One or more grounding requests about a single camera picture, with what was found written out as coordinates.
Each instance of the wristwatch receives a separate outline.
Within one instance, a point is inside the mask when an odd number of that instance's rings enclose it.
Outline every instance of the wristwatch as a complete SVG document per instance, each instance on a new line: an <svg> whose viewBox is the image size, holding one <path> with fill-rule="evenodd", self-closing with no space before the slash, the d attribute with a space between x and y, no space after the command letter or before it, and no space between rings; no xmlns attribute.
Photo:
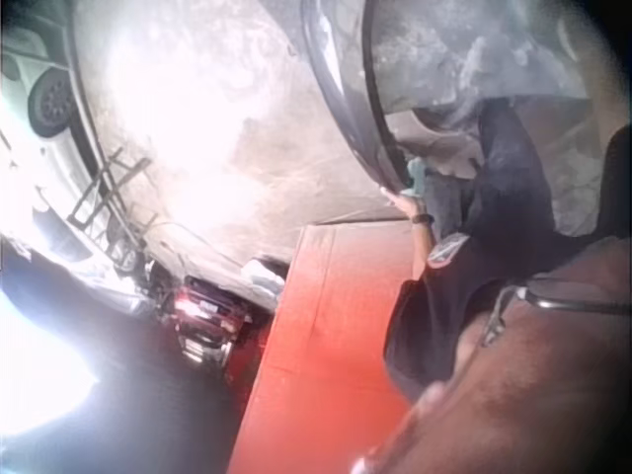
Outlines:
<svg viewBox="0 0 632 474"><path fill-rule="evenodd" d="M425 224L430 227L435 222L435 218L430 214L417 214L411 217L411 222L414 224Z"/></svg>

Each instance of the red lift pad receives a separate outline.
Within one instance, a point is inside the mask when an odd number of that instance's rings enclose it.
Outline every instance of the red lift pad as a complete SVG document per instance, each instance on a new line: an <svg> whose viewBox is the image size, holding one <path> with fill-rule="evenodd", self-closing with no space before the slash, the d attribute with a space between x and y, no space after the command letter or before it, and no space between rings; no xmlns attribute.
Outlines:
<svg viewBox="0 0 632 474"><path fill-rule="evenodd" d="M347 473L401 421L382 349L411 253L407 223L303 231L230 474Z"/></svg>

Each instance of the hand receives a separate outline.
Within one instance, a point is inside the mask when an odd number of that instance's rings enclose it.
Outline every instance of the hand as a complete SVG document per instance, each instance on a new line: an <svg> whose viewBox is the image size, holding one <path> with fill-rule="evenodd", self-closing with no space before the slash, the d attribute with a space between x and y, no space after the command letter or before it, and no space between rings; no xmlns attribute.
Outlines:
<svg viewBox="0 0 632 474"><path fill-rule="evenodd" d="M424 202L419 199L415 199L410 196L396 195L388 191L386 188L380 188L379 190L393 203L393 205L395 205L395 207L404 212L409 219L426 212Z"/></svg>

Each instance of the red car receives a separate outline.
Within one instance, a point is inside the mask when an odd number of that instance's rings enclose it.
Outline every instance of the red car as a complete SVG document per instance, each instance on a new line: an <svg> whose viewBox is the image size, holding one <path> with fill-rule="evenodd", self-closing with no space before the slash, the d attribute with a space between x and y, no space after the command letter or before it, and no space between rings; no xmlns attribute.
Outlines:
<svg viewBox="0 0 632 474"><path fill-rule="evenodd" d="M261 308L217 285L186 276L174 293L172 318L182 353L197 364L224 368L245 324L264 322Z"/></svg>

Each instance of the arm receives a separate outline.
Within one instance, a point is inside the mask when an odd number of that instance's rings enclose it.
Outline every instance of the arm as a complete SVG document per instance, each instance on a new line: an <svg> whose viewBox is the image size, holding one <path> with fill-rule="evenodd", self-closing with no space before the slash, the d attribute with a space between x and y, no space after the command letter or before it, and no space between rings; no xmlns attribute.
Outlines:
<svg viewBox="0 0 632 474"><path fill-rule="evenodd" d="M426 213L426 205L421 201L408 196L395 195L385 188L382 193L393 204L406 214L409 219L416 215ZM428 255L435 246L433 231L427 224L413 224L413 279L419 279L426 268Z"/></svg>

